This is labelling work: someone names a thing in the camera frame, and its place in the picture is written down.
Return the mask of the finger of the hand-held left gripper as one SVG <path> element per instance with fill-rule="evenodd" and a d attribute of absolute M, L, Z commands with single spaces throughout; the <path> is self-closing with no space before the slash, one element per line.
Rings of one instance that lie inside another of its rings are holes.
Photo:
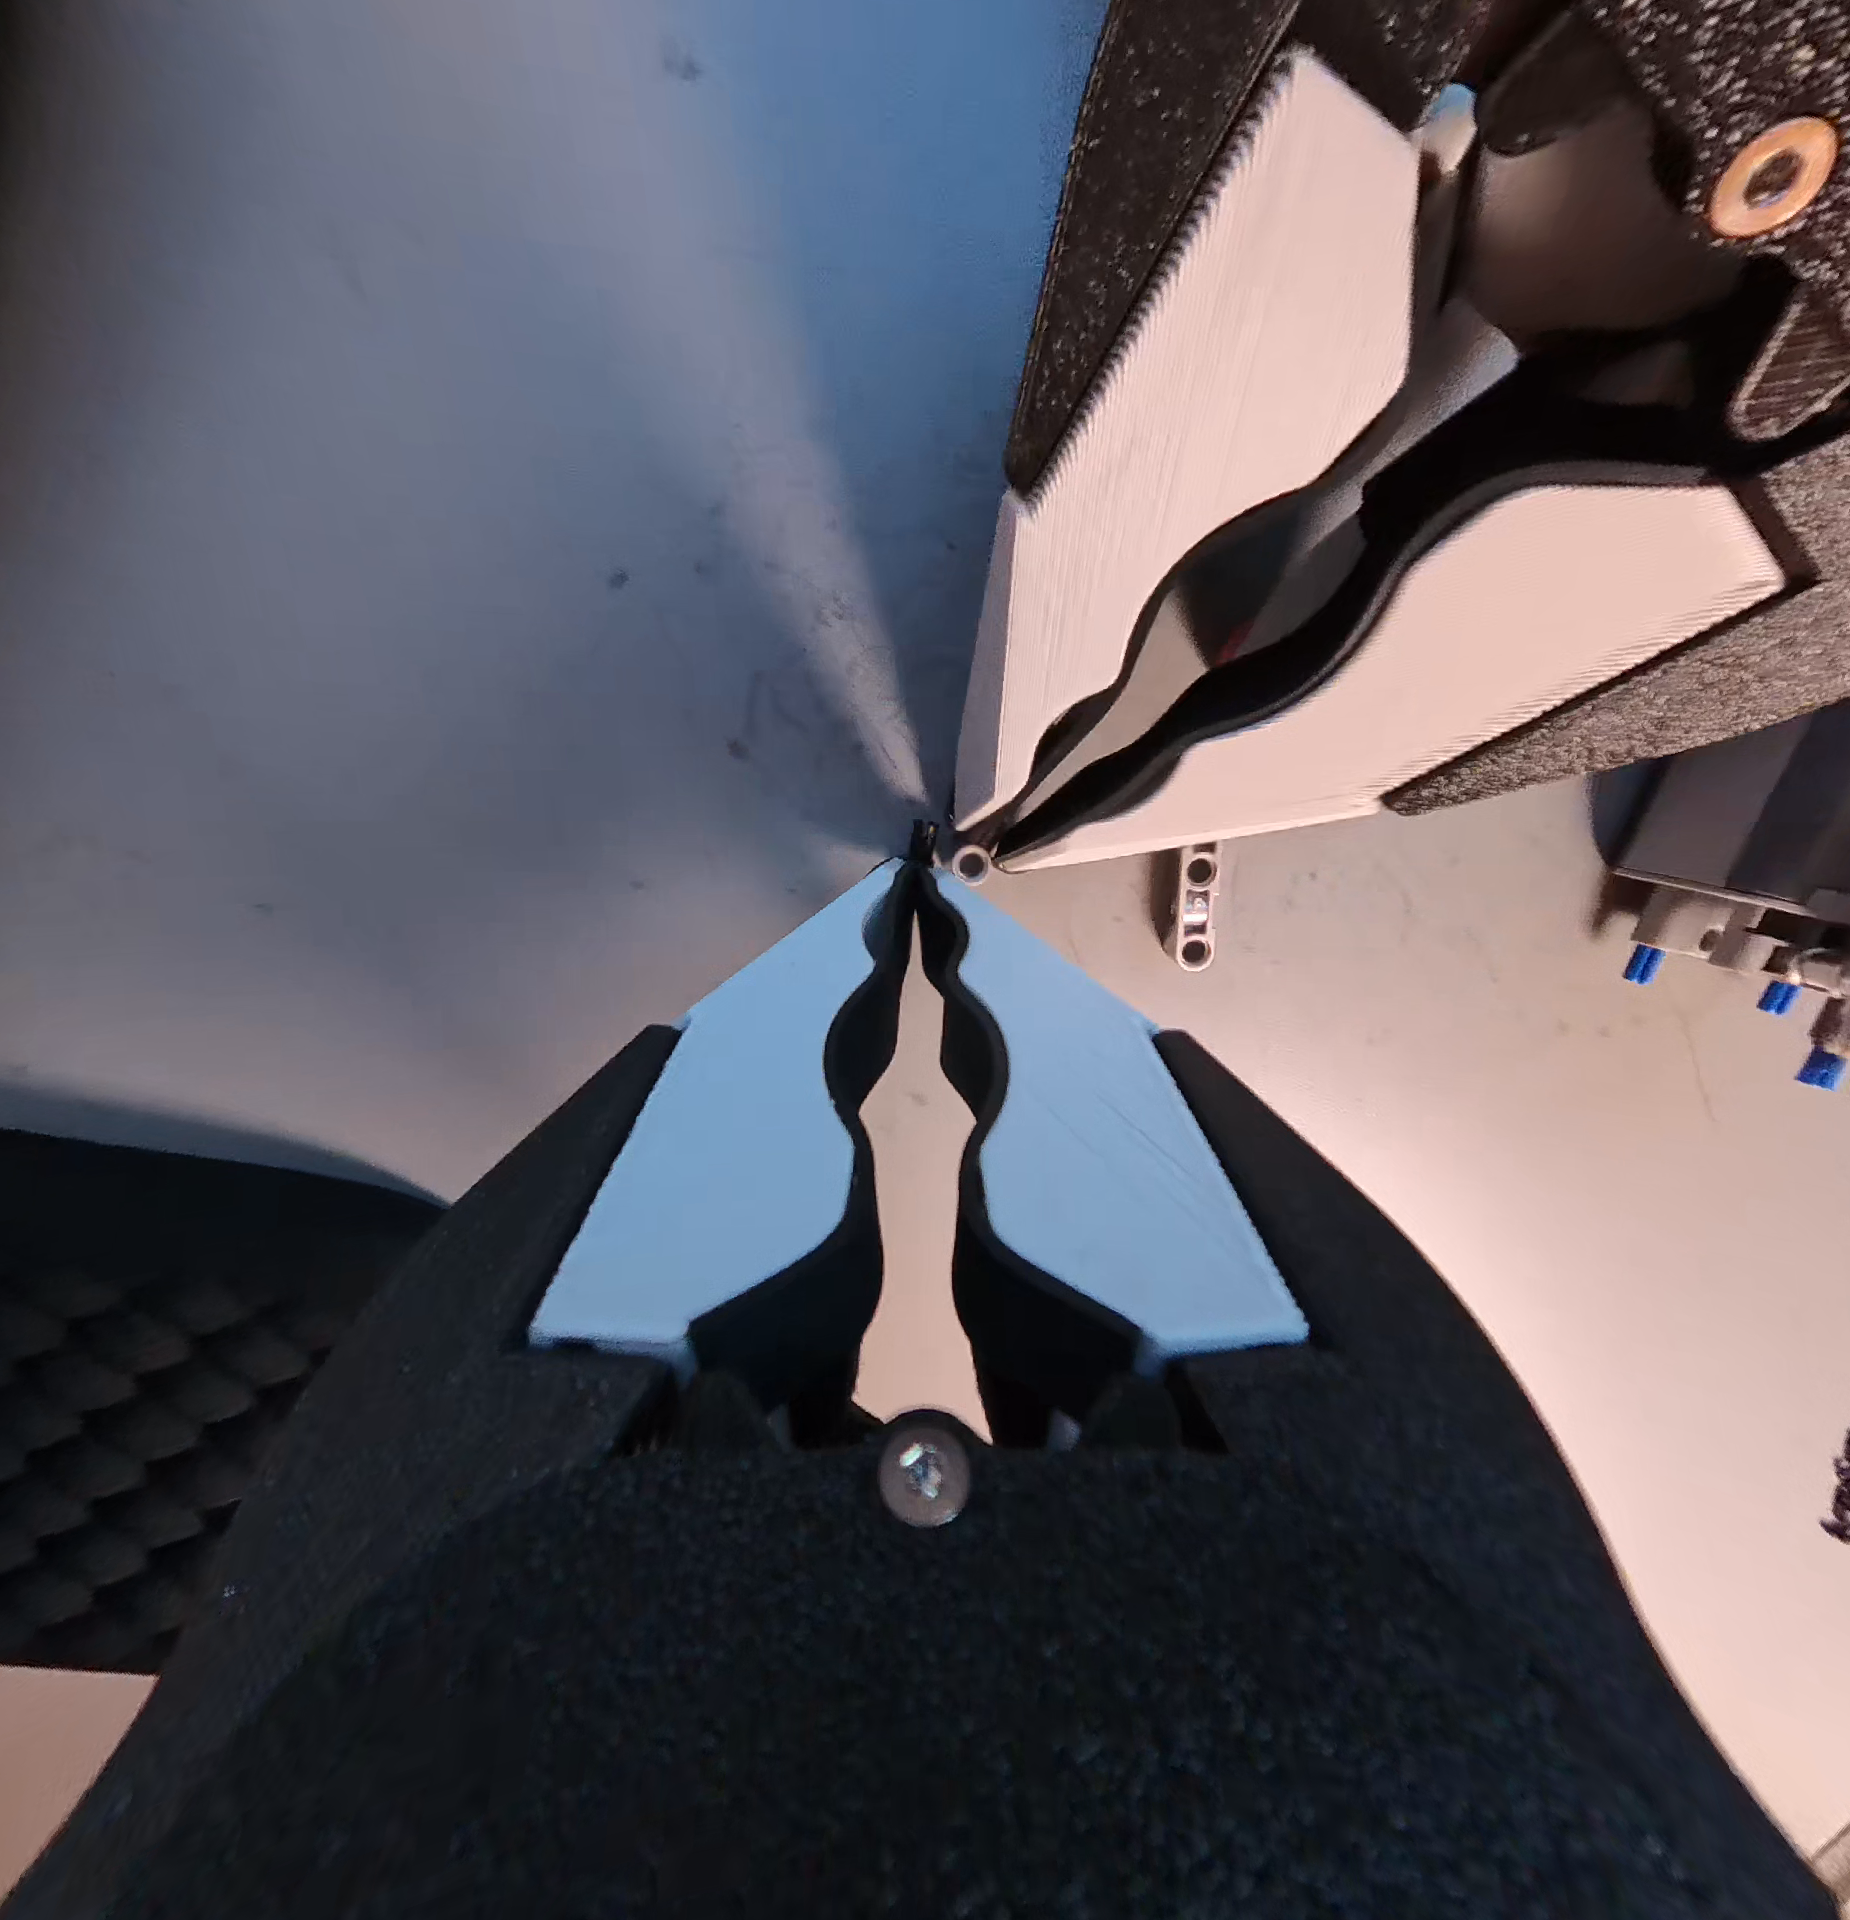
<path fill-rule="evenodd" d="M 1287 833 L 1394 788 L 1775 599 L 1786 572 L 1723 486 L 1543 486 L 1409 565 L 1319 688 L 1189 745 L 1109 816 L 1038 829 L 1008 873 Z"/>
<path fill-rule="evenodd" d="M 1308 49 L 1273 61 L 1162 277 L 1030 497 L 999 502 L 955 823 L 1034 785 L 1045 730 L 1121 676 L 1201 541 L 1329 469 L 1411 350 L 1419 156 Z"/>

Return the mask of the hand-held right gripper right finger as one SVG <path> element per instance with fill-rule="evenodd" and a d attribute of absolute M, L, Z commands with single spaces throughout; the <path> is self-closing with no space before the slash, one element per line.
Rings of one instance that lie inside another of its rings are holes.
<path fill-rule="evenodd" d="M 953 1302 L 974 1356 L 1308 1341 L 1151 1021 L 955 877 L 926 883 L 926 975 L 970 1115 Z"/>

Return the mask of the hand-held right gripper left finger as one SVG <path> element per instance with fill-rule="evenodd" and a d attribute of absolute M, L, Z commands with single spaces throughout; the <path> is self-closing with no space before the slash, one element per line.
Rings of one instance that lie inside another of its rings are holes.
<path fill-rule="evenodd" d="M 535 1348 L 854 1359 L 884 1291 L 860 1118 L 890 1066 L 890 859 L 688 1008 L 527 1324 Z"/>

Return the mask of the short grey brick beam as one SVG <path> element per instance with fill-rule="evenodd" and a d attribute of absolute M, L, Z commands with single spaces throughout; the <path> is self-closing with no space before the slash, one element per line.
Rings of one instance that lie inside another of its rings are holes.
<path fill-rule="evenodd" d="M 1220 891 L 1220 846 L 1195 843 L 1177 849 L 1165 912 L 1165 953 L 1181 973 L 1195 975 L 1213 965 Z"/>

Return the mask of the grey brick engine model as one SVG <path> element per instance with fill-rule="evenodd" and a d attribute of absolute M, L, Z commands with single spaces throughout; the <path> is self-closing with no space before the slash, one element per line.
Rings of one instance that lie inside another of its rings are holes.
<path fill-rule="evenodd" d="M 1655 764 L 1606 861 L 1624 980 L 1670 962 L 1808 1021 L 1797 1082 L 1850 1094 L 1850 698 Z"/>

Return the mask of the black mesh chair pad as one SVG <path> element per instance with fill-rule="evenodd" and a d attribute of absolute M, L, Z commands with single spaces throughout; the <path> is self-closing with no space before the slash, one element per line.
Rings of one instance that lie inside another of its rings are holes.
<path fill-rule="evenodd" d="M 442 1213 L 0 1128 L 2 1669 L 161 1669 L 279 1430 Z"/>

